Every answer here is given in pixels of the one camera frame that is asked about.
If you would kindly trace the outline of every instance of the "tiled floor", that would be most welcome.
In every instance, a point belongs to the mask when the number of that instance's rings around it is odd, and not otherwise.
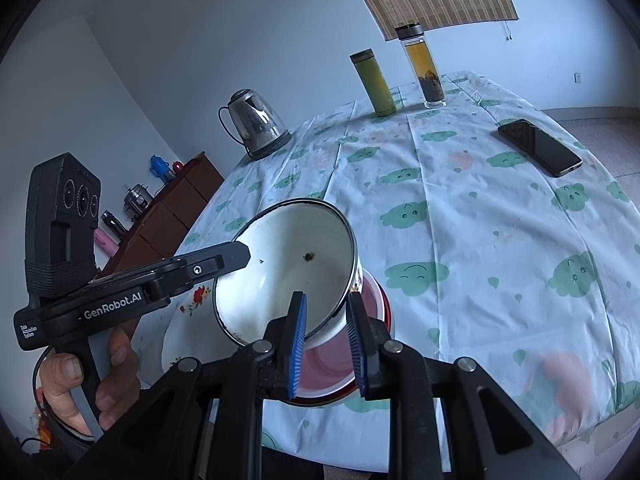
[[[620,183],[640,208],[640,119],[561,121]]]

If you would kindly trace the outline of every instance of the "human hand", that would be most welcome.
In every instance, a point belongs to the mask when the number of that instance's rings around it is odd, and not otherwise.
[[[140,394],[138,356],[131,341],[120,327],[116,327],[107,343],[111,370],[102,380],[95,394],[95,405],[101,410],[100,426],[108,430],[132,405]],[[40,381],[44,396],[62,422],[80,433],[91,435],[78,411],[69,390],[82,384],[82,367],[71,354],[54,354],[40,365]]]

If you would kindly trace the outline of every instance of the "baseboard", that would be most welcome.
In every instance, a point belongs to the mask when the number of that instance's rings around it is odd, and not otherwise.
[[[576,119],[613,119],[621,117],[640,117],[638,108],[625,106],[594,106],[582,108],[550,108],[542,110],[555,121],[573,121]]]

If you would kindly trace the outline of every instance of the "white enamel pot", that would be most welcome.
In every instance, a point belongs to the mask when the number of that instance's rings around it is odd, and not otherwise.
[[[287,315],[297,290],[306,294],[305,349],[343,329],[344,300],[362,291],[362,267],[340,210],[312,198],[286,200],[257,214],[235,240],[249,247],[249,264],[213,286],[216,318],[232,341],[261,339],[271,319]]]

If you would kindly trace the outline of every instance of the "wooden cabinet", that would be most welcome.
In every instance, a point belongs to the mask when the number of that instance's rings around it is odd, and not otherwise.
[[[220,185],[222,176],[204,153],[192,158],[164,186],[120,243],[101,276],[174,256]]]

